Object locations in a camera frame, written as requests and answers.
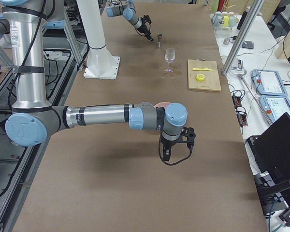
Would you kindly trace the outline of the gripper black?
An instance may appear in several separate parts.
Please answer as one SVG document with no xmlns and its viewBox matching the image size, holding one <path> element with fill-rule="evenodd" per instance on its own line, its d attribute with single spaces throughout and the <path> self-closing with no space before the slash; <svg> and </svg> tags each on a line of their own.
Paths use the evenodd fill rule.
<svg viewBox="0 0 290 232">
<path fill-rule="evenodd" d="M 171 149 L 172 146 L 176 144 L 176 141 L 170 141 L 165 139 L 164 137 L 161 138 L 161 143 L 163 145 L 163 154 L 162 154 L 162 160 L 163 161 L 169 161 L 171 158 Z"/>
<path fill-rule="evenodd" d="M 151 28 L 151 19 L 149 15 L 144 15 L 143 17 L 139 18 L 141 24 L 137 26 L 136 30 L 138 31 L 139 35 L 146 37 L 149 41 L 153 41 L 151 36 L 150 28 Z"/>
</svg>

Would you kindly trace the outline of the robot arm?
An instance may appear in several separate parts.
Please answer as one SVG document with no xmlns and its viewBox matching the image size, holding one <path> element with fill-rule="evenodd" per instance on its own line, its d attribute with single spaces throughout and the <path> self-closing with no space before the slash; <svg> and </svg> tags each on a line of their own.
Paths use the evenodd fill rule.
<svg viewBox="0 0 290 232">
<path fill-rule="evenodd" d="M 112 0 L 106 7 L 106 13 L 108 17 L 123 16 L 139 35 L 146 37 L 151 42 L 154 41 L 150 32 L 152 23 L 150 16 L 139 17 L 136 14 L 135 4 L 132 0 L 127 0 L 124 3 L 120 0 Z"/>
<path fill-rule="evenodd" d="M 188 112 L 179 103 L 156 108 L 141 104 L 72 107 L 53 106 L 46 98 L 42 28 L 63 28 L 61 0 L 3 0 L 2 14 L 10 25 L 16 101 L 5 123 L 8 137 L 20 146 L 34 146 L 54 133 L 75 126 L 128 123 L 134 130 L 160 132 L 158 154 L 169 164 L 171 148 L 186 143 L 193 149 L 195 133 L 185 127 Z"/>
</svg>

